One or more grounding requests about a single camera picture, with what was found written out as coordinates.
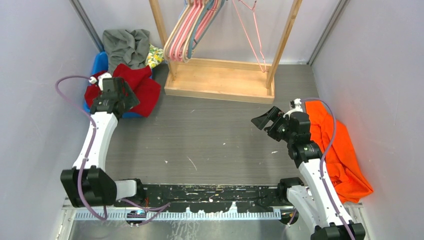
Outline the red skirt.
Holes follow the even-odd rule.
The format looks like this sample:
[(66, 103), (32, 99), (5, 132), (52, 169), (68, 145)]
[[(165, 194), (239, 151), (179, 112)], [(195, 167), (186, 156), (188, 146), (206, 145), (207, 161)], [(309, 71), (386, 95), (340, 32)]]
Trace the red skirt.
[(151, 68), (146, 66), (144, 68), (131, 69), (121, 63), (116, 67), (112, 76), (122, 77), (139, 100), (139, 104), (129, 112), (124, 113), (122, 117), (148, 117), (154, 110), (161, 92), (161, 85), (151, 78)]

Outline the grey-blue hanger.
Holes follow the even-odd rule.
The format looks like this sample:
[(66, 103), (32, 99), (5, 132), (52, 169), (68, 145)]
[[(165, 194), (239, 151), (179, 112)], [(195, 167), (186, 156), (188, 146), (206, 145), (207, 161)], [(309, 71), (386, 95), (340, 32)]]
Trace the grey-blue hanger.
[(194, 50), (226, 3), (226, 0), (195, 0), (194, 3), (194, 16), (188, 20), (188, 26), (185, 27), (182, 34), (182, 46), (177, 51), (178, 61), (184, 63), (187, 63), (192, 58)]

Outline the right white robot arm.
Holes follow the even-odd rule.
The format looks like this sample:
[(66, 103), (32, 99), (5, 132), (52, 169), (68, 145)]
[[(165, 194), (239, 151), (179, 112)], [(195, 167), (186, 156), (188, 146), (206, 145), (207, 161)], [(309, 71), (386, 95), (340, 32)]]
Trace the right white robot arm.
[(363, 240), (366, 230), (355, 223), (330, 181), (320, 147), (312, 140), (309, 115), (301, 107), (283, 112), (273, 106), (251, 122), (276, 141), (287, 143), (288, 154), (304, 178), (282, 178), (277, 198), (293, 205), (310, 228), (312, 240)]

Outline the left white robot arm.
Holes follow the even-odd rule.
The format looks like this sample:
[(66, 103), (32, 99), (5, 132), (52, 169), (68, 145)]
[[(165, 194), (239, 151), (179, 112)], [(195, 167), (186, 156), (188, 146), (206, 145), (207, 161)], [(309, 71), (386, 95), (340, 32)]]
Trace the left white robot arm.
[(80, 154), (72, 168), (61, 172), (60, 181), (75, 208), (112, 206), (126, 198), (133, 206), (141, 206), (146, 192), (138, 178), (113, 180), (106, 173), (106, 156), (112, 135), (123, 114), (137, 105), (134, 92), (121, 77), (106, 73), (88, 80), (100, 88), (89, 112), (89, 128)]

